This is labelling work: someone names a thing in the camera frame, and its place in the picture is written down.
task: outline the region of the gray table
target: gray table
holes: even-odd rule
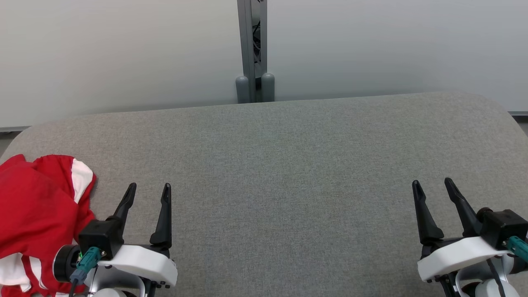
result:
[[[477,210],[528,217],[528,137],[469,94],[91,115],[29,128],[0,162],[19,153],[90,166],[98,218],[136,182],[128,243],[148,242],[171,183],[180,275],[158,296],[443,296],[418,277],[414,179],[447,237],[462,227],[444,177]]]

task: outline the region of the red and white jacket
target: red and white jacket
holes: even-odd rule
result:
[[[53,276],[53,259],[94,219],[89,195],[95,180],[90,168],[70,156],[26,162],[16,155],[0,165],[2,297],[68,295],[70,284]]]

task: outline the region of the teal cable connector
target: teal cable connector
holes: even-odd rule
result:
[[[511,250],[517,257],[528,262],[528,244],[524,240],[518,238],[517,236],[512,236],[508,238],[508,243],[506,246]]]
[[[70,275],[70,282],[72,284],[82,284],[88,272],[97,266],[99,260],[101,260],[101,250],[94,246],[90,247],[82,256],[81,261],[77,263],[77,269]]]

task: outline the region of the gray pole base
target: gray pole base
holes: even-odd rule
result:
[[[239,76],[235,80],[235,84],[237,85],[238,103],[250,103],[249,79],[245,76]]]
[[[262,75],[262,102],[275,101],[275,76],[271,73]]]

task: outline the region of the white stripe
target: white stripe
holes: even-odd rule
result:
[[[71,181],[73,183],[73,190],[75,191],[75,196],[73,197],[75,203],[79,203],[79,200],[81,200],[84,191],[92,182],[92,179],[92,170],[81,161],[73,159],[71,164]]]
[[[0,259],[0,285],[20,285],[23,292],[30,288],[30,279],[27,278],[24,264],[22,263],[22,254],[11,254]]]
[[[47,290],[48,288],[42,283],[42,264],[40,264],[40,260],[38,258],[30,257],[30,265],[31,271],[33,271],[36,279],[39,280],[39,286]]]

